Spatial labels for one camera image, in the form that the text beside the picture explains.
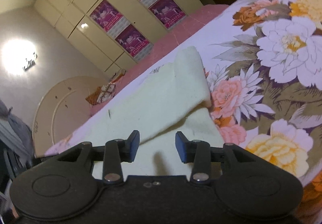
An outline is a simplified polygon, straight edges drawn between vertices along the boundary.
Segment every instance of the white wall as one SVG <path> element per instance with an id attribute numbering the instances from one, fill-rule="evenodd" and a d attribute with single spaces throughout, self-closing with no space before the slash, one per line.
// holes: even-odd
<path id="1" fill-rule="evenodd" d="M 9 74 L 3 65 L 2 48 L 11 39 L 36 46 L 36 65 L 22 75 Z M 58 82 L 74 76 L 104 77 L 62 35 L 31 7 L 0 15 L 0 99 L 29 126 L 41 98 Z"/>

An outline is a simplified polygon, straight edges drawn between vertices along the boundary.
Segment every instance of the towel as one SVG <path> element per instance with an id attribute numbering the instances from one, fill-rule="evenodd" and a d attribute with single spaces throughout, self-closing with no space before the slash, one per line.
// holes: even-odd
<path id="1" fill-rule="evenodd" d="M 102 146 L 109 140 L 126 139 L 140 132 L 140 146 L 133 163 L 122 163 L 128 175 L 187 175 L 175 148 L 175 133 L 189 140 L 199 139 L 222 147 L 223 139 L 210 118 L 210 92 L 199 53 L 195 47 L 179 51 L 173 63 L 150 74 L 141 87 L 82 132 L 82 141 Z M 93 176 L 102 178 L 102 162 L 95 164 Z"/>

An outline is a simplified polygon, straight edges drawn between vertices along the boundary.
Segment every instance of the round headboard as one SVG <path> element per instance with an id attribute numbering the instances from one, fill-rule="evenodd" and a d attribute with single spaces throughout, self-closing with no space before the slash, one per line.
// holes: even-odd
<path id="1" fill-rule="evenodd" d="M 90 118 L 91 105 L 85 98 L 107 80 L 73 77 L 56 84 L 42 98 L 33 121 L 33 143 L 37 156 L 68 137 Z"/>

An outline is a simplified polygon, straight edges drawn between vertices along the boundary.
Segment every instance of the gray cloth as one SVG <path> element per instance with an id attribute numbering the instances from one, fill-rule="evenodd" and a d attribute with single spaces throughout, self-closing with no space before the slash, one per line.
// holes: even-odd
<path id="1" fill-rule="evenodd" d="M 3 141 L 19 157 L 30 159 L 34 157 L 32 132 L 17 116 L 11 113 L 0 100 L 0 140 Z"/>
<path id="2" fill-rule="evenodd" d="M 6 105 L 0 100 L 0 117 L 6 118 L 9 115 L 9 111 Z"/>

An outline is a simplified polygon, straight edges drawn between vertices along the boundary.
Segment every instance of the floral bedsheet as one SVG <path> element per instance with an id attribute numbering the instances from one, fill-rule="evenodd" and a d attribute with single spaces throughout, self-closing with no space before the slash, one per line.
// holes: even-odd
<path id="1" fill-rule="evenodd" d="M 238 0 L 119 92 L 136 90 L 178 50 L 195 46 L 212 96 L 210 116 L 233 142 L 300 179 L 297 217 L 322 222 L 322 0 Z M 93 116 L 65 148 L 76 143 Z"/>

